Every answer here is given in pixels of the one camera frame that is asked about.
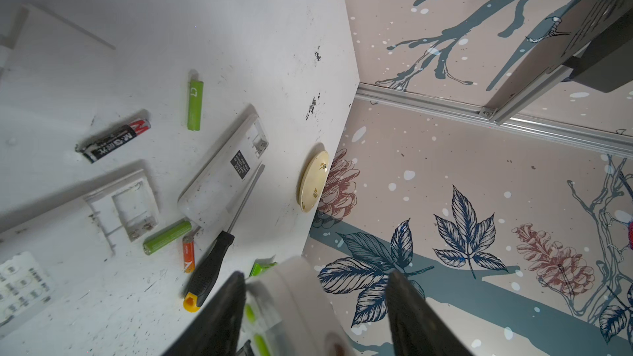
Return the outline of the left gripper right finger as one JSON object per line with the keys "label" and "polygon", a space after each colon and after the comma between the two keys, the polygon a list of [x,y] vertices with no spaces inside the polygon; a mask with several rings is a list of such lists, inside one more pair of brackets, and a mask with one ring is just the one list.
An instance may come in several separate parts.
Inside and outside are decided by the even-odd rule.
{"label": "left gripper right finger", "polygon": [[471,356],[471,352],[398,271],[388,277],[386,303],[395,355]]}

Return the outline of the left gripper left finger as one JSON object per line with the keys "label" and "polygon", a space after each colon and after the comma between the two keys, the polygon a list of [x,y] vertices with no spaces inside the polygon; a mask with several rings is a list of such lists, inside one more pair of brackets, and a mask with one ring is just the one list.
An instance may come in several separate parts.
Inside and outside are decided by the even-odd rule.
{"label": "left gripper left finger", "polygon": [[236,271],[163,355],[235,355],[246,305],[246,280]]}

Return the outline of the orange battery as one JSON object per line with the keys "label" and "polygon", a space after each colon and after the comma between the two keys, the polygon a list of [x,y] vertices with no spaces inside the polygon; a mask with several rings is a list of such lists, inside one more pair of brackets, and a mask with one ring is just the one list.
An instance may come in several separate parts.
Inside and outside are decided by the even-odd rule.
{"label": "orange battery", "polygon": [[196,267],[194,235],[186,235],[182,240],[184,272],[190,274]]}

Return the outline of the white red remote control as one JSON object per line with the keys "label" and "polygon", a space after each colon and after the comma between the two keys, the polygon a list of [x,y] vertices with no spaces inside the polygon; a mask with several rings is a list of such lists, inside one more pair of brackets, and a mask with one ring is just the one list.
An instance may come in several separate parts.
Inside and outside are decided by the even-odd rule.
{"label": "white red remote control", "polygon": [[268,146],[259,115],[249,115],[183,193],[180,211],[197,226],[218,228],[247,189]]}

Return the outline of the black battery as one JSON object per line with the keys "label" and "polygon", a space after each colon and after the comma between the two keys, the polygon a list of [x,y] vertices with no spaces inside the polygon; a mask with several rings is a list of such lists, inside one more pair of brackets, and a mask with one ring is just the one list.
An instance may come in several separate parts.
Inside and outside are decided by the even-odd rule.
{"label": "black battery", "polygon": [[90,163],[96,163],[150,129],[151,124],[148,119],[132,120],[113,129],[110,133],[88,140],[77,146],[75,151],[87,158]]}

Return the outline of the green battery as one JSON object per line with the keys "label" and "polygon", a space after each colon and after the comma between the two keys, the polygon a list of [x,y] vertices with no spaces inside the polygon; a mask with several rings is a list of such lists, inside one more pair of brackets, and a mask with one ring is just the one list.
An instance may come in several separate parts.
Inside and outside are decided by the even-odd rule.
{"label": "green battery", "polygon": [[204,83],[191,80],[189,85],[189,105],[187,128],[190,131],[200,131],[202,120]]}
{"label": "green battery", "polygon": [[174,242],[176,239],[188,234],[192,229],[189,221],[181,221],[171,225],[169,228],[162,230],[143,242],[143,252],[145,255],[153,255],[155,252],[163,249],[163,247]]}

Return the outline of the black yellow screwdriver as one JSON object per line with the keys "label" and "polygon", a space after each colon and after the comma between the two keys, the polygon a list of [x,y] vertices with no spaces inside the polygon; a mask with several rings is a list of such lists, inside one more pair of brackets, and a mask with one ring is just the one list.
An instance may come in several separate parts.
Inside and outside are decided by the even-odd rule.
{"label": "black yellow screwdriver", "polygon": [[186,295],[183,300],[183,308],[188,312],[197,312],[202,308],[206,298],[211,293],[213,287],[216,285],[219,278],[222,265],[224,263],[225,255],[229,247],[234,243],[234,235],[232,235],[232,229],[234,228],[237,220],[249,200],[253,189],[259,181],[262,173],[265,171],[265,164],[258,166],[255,176],[247,189],[247,192],[242,199],[237,212],[230,223],[228,230],[220,232],[216,237],[209,252],[205,255],[204,260],[197,266],[193,273],[191,280],[186,288]]}

